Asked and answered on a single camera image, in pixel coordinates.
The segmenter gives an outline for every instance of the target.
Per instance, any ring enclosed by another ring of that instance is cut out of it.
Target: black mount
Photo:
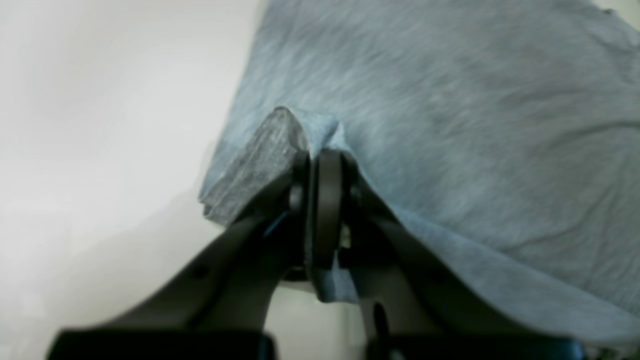
[[[271,294],[305,267],[331,268],[336,254],[356,286],[370,360],[584,358],[576,341],[537,335],[484,303],[404,229],[348,153],[326,151],[313,169],[298,154],[167,285],[104,325],[63,331],[49,359],[276,359],[262,333]]]

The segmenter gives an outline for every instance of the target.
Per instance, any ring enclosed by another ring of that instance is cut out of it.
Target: white background
[[[635,0],[600,1],[640,28]],[[0,0],[0,360],[144,299],[221,229],[197,192],[260,0]],[[286,359],[349,359],[353,306],[279,289]]]

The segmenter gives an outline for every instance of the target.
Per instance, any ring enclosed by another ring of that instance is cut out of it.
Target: gray t-shirt
[[[507,315],[640,343],[640,36],[615,14],[272,0],[202,188],[207,218],[227,224],[298,149],[323,147],[352,152],[404,226]],[[348,274],[322,278],[323,300],[354,299]]]

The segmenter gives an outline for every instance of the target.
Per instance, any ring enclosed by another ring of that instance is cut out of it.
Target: light blue cloth
[[[486,301],[633,347],[639,129],[640,36],[585,1],[272,0],[201,201],[227,224],[298,149],[350,151]]]

